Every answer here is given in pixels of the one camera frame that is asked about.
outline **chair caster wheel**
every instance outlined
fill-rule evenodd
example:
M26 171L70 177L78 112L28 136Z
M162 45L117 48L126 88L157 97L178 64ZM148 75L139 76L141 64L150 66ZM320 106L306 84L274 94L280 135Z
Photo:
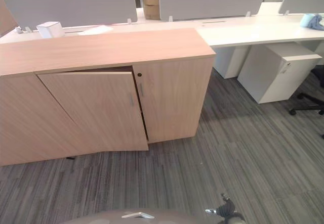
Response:
M289 114L290 114L290 115L296 115L297 112L296 112L294 109L292 109L291 111L289 111Z
M298 95L297 95L297 98L298 98L298 99L303 99L303 98L304 98L304 95L303 95L303 94L298 94Z

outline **striped carpet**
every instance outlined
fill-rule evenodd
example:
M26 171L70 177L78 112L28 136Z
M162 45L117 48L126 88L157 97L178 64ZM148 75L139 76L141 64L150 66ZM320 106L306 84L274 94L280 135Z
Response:
M298 92L324 96L310 74ZM0 223L60 223L118 208L164 208L214 224L226 192L248 224L324 223L324 118L295 99L257 105L212 72L194 138L0 168Z

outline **chair leg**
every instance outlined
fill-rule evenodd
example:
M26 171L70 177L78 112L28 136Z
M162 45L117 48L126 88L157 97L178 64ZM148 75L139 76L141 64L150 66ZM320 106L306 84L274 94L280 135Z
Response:
M297 114L296 110L319 110L320 115L324 115L324 105L315 105L315 106L307 106L307 107L300 107L300 108L293 108L289 111L290 115Z
M310 101L312 101L313 103L316 103L318 105L324 105L324 101L320 100L320 99L317 99L317 98L314 98L308 94L305 94L305 93L300 93L297 95L297 98L298 99L303 99L303 98L307 98L309 99Z

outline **paper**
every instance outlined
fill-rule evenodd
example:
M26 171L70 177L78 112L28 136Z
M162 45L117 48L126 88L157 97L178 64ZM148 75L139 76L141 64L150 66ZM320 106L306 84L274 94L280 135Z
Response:
M112 31L113 28L112 27L108 27L105 25L101 25L99 27L95 27L95 28L91 28L88 30L85 30L83 32L79 32L79 35L93 35L93 34L102 34L102 33L108 33L110 31Z

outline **desk divider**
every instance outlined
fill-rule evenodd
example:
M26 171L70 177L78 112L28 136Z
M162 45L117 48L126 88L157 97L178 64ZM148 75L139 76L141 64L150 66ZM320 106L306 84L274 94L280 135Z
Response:
M279 13L324 13L324 0L283 0Z
M137 22L135 0L5 0L18 25L58 21L62 27Z
M160 18L169 20L257 14L262 0L160 0Z

